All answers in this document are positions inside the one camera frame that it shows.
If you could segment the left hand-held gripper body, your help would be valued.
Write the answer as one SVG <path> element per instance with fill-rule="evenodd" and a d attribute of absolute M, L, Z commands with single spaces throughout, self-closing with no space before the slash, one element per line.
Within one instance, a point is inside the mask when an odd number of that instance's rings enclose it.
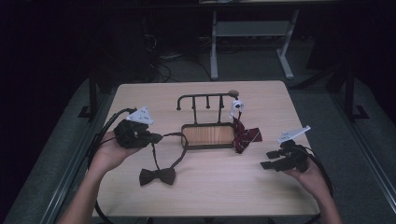
<path fill-rule="evenodd" d="M 116 113 L 114 118 L 124 113 L 127 116 L 113 130 L 117 142 L 124 148 L 146 147 L 151 142 L 149 125 L 153 123 L 148 108 L 125 108 Z"/>

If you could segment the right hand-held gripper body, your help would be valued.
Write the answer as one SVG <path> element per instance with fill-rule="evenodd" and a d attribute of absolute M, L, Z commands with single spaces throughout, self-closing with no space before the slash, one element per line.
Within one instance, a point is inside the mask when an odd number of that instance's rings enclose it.
<path fill-rule="evenodd" d="M 280 144 L 279 154 L 281 156 L 285 156 L 287 159 L 290 159 L 292 163 L 291 168 L 296 168 L 301 173 L 308 169 L 308 152 L 306 151 L 305 147 L 297 145 L 293 139 L 309 131 L 310 129 L 310 126 L 305 126 L 299 129 L 284 131 L 277 139 L 277 142 Z"/>

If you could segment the red striped bow tie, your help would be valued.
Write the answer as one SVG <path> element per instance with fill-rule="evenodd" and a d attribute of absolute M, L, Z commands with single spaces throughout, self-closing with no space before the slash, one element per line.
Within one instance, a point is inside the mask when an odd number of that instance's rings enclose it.
<path fill-rule="evenodd" d="M 253 142 L 262 141 L 262 133 L 259 128 L 247 129 L 241 121 L 244 104 L 240 100 L 233 100 L 230 118 L 233 120 L 233 147 L 235 152 L 242 154 Z"/>

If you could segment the dark brown bow tie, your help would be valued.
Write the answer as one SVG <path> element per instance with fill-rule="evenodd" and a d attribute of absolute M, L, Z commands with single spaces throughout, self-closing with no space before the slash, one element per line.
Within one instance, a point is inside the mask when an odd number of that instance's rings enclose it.
<path fill-rule="evenodd" d="M 189 145 L 189 141 L 184 133 L 167 133 L 163 135 L 165 136 L 179 136 L 185 143 L 184 147 Z M 187 150 L 183 149 L 180 157 L 168 168 L 161 169 L 157 156 L 156 156 L 156 144 L 149 143 L 152 147 L 152 156 L 154 159 L 154 163 L 156 165 L 156 170 L 150 171 L 147 169 L 142 169 L 139 174 L 139 184 L 141 187 L 146 186 L 147 184 L 151 183 L 155 179 L 159 179 L 161 182 L 168 186 L 172 186 L 176 180 L 176 166 L 184 159 Z"/>

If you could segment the black rack with wooden tray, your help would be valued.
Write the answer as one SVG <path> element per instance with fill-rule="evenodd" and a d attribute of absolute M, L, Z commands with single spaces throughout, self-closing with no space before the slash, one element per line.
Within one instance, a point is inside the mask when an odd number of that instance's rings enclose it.
<path fill-rule="evenodd" d="M 181 132 L 186 136 L 182 141 L 182 146 L 187 150 L 227 148 L 233 146 L 233 124 L 222 121 L 223 109 L 225 108 L 224 98 L 231 97 L 238 101 L 239 92 L 231 90 L 222 93 L 198 93 L 184 94 L 177 99 L 177 111 L 181 110 L 182 101 L 191 100 L 191 110 L 193 122 L 181 126 Z M 217 120 L 214 122 L 201 122 L 198 120 L 199 107 L 205 105 L 206 110 L 213 108 L 211 99 L 217 103 Z"/>

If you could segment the person's right hand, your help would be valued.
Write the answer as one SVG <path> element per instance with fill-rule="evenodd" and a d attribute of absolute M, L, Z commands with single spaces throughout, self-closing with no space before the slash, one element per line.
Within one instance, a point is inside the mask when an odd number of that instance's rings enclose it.
<path fill-rule="evenodd" d="M 296 169 L 290 169 L 285 171 L 285 174 L 295 178 L 316 199 L 329 193 L 329 189 L 319 168 L 311 159 L 307 160 L 307 165 L 308 168 L 303 173 Z"/>

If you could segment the person's left hand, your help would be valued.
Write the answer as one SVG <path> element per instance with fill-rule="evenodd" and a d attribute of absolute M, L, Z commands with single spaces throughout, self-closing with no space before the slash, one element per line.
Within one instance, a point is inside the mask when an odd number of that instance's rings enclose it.
<path fill-rule="evenodd" d="M 108 132 L 100 142 L 89 171 L 105 174 L 120 166 L 128 157 L 138 152 L 140 148 L 124 148 L 117 142 L 116 135 Z"/>

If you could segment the black metal stand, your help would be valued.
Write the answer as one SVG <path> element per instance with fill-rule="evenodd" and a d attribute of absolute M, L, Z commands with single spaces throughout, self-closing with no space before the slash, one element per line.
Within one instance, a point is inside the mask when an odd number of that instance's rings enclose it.
<path fill-rule="evenodd" d="M 88 78 L 88 84 L 89 84 L 89 104 L 84 105 L 78 116 L 80 118 L 85 118 L 88 119 L 89 121 L 92 121 L 98 110 L 98 101 L 97 101 L 97 78 L 96 74 L 94 71 L 90 72 L 89 78 Z"/>
<path fill-rule="evenodd" d="M 355 76 L 350 65 L 345 66 L 344 110 L 349 120 L 368 119 L 367 112 L 361 105 L 354 104 Z"/>

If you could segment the grey metal rail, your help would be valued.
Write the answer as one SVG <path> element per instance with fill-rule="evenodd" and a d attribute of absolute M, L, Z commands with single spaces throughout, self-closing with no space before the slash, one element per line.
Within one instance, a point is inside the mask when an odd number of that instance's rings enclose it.
<path fill-rule="evenodd" d="M 337 110 L 345 121 L 346 126 L 352 132 L 354 139 L 357 141 L 359 148 L 361 149 L 361 152 L 368 163 L 369 169 L 373 173 L 378 186 L 381 188 L 387 202 L 389 203 L 389 206 L 396 214 L 396 188 L 390 182 L 389 177 L 386 175 L 383 167 L 372 151 L 371 146 L 363 136 L 361 129 L 356 123 L 357 119 L 353 119 L 347 114 L 342 98 L 335 93 L 331 93 L 330 96 Z"/>
<path fill-rule="evenodd" d="M 67 160 L 61 179 L 57 182 L 56 188 L 51 195 L 49 205 L 47 206 L 42 218 L 40 218 L 39 224 L 55 223 L 70 190 L 73 188 L 76 176 L 79 172 L 85 170 L 82 170 L 81 166 L 85 164 L 89 167 L 90 156 L 92 153 L 95 153 L 100 140 L 100 135 L 106 132 L 104 126 L 106 126 L 106 117 L 114 96 L 114 91 L 110 94 L 97 93 L 98 110 L 92 121 L 78 116 L 78 119 L 85 120 L 84 126 L 79 132 L 76 132 L 78 133 L 77 144 L 72 147 L 73 151 L 71 153 L 71 157 Z"/>

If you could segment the white metal desk frame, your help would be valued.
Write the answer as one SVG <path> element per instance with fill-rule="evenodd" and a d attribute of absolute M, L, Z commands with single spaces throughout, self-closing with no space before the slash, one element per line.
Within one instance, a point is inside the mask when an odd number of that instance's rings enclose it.
<path fill-rule="evenodd" d="M 286 20 L 265 19 L 259 21 L 220 21 L 219 9 L 213 9 L 212 28 L 211 28 L 211 50 L 210 50 L 210 78 L 217 80 L 219 78 L 218 69 L 218 38 L 219 37 L 259 37 L 259 36 L 282 36 L 283 45 L 276 50 L 277 58 L 280 62 L 282 71 L 286 79 L 294 79 L 294 74 L 290 68 L 287 58 L 287 51 L 294 33 L 294 29 L 303 5 L 324 4 L 335 0 L 199 0 L 203 7 L 259 7 L 276 6 L 290 7 L 290 18 Z"/>

